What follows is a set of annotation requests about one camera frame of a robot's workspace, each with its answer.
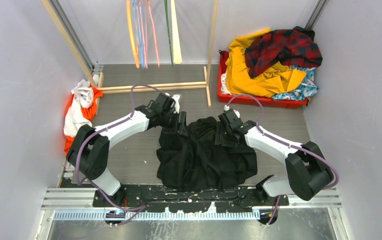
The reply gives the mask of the black pleated skirt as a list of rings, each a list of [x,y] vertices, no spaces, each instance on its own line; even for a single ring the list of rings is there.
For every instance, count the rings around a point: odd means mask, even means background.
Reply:
[[[215,144],[218,121],[209,116],[189,123],[186,135],[162,128],[156,156],[157,177],[176,190],[224,190],[244,184],[258,173],[257,154],[244,143],[237,147]]]

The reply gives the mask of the cream wooden hanger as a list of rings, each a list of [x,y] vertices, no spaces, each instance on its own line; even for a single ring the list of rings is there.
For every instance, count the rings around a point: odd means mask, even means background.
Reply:
[[[173,53],[173,62],[175,64],[182,63],[182,52],[181,52],[181,43],[178,29],[178,19],[176,12],[175,0],[170,1],[170,10],[171,10],[171,30],[172,30],[172,53]]]

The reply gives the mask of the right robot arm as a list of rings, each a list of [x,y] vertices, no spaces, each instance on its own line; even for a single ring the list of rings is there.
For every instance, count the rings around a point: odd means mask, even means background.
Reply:
[[[270,205],[276,197],[296,195],[304,201],[334,187],[338,178],[319,146],[308,141],[298,143],[275,135],[254,121],[243,122],[236,110],[226,110],[219,116],[215,144],[223,147],[250,147],[262,151],[285,166],[286,175],[269,175],[256,186],[256,198]]]

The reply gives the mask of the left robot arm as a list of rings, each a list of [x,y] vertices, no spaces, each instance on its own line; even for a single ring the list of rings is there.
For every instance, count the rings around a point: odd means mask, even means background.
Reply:
[[[160,93],[147,105],[133,108],[128,115],[110,123],[79,128],[66,160],[101,191],[112,206],[120,206],[126,197],[122,184],[108,168],[109,151],[116,144],[156,127],[173,127],[180,113],[180,94]]]

